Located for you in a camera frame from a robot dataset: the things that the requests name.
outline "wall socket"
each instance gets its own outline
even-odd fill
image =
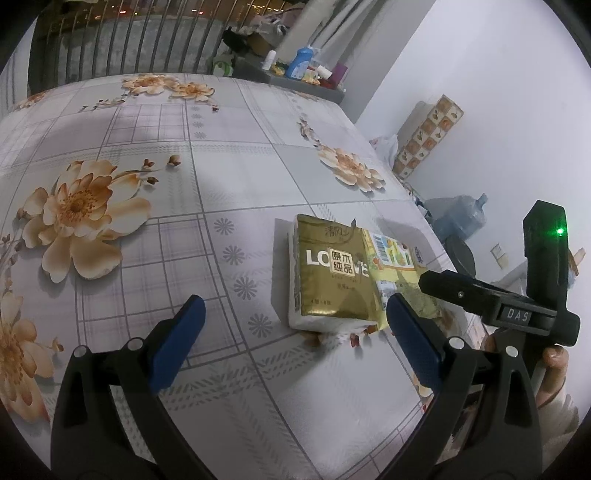
[[[494,247],[492,247],[491,254],[493,257],[495,257],[496,263],[499,265],[501,270],[504,270],[509,266],[509,257],[507,257],[507,254],[503,252],[500,244],[496,244]]]

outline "metal railing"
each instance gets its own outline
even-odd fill
[[[280,12],[283,0],[100,0],[55,4],[37,21],[31,92],[139,72],[211,73],[225,29]]]

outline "finger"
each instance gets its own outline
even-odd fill
[[[540,389],[535,396],[538,408],[551,402],[564,386],[569,365],[569,353],[559,345],[544,349],[542,362],[547,366]]]
[[[567,368],[569,353],[560,345],[549,346],[542,353],[542,361],[550,368]]]

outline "screw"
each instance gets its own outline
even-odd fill
[[[88,348],[86,348],[86,345],[78,345],[76,348],[74,348],[74,356],[76,358],[80,358],[86,355],[86,351],[88,350]]]
[[[132,338],[129,342],[127,342],[127,348],[129,350],[139,350],[144,346],[144,341],[141,338]]]
[[[464,340],[459,337],[451,337],[448,341],[450,346],[456,350],[462,350],[462,348],[464,348]]]
[[[507,355],[512,356],[513,358],[519,355],[519,350],[512,345],[509,345],[507,348],[505,348],[505,352]]]

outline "snack package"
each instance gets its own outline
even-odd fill
[[[298,215],[289,244],[292,328],[350,333],[377,325],[375,288],[360,228]]]
[[[420,252],[356,226],[298,215],[289,234],[292,328],[326,333],[386,328],[386,305],[402,293],[417,314],[439,316],[418,288]]]

